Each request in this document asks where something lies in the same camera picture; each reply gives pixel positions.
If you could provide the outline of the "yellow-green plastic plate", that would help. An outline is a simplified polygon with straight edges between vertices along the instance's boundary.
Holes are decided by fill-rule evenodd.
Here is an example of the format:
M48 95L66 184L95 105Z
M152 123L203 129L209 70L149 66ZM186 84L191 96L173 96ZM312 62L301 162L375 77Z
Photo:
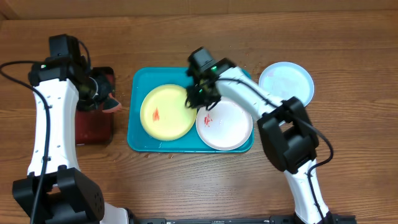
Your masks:
M150 91L140 109L140 121L146 133L161 141L176 140L191 130L196 109L187 108L187 91L174 84L161 85Z

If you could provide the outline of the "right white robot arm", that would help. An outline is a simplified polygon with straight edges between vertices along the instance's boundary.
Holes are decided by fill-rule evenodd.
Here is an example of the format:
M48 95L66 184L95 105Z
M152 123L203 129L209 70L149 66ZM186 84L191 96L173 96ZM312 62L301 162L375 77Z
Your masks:
M187 88L186 105L213 109L221 97L243 107L257 123L265 155L283 172L292 192L296 223L333 223L317 180L316 148L324 135L310 122L296 97L282 100L259 88L241 68L224 58L188 58L187 74L194 84Z

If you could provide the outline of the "light blue plastic plate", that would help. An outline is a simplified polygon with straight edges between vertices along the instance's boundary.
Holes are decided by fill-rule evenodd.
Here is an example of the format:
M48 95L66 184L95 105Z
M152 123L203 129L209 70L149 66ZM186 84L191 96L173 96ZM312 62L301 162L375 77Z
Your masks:
M295 96L307 106L315 92L311 75L296 63L277 62L264 69L259 86L272 95L288 100Z

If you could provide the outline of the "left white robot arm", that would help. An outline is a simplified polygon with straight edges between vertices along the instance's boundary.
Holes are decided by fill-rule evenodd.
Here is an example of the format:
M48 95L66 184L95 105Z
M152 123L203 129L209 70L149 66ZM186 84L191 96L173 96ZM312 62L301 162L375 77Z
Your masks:
M35 143L27 177L12 194L31 223L136 223L128 208L104 201L76 156L78 110L112 113L120 103L103 68L70 60L31 62L28 88L36 104Z

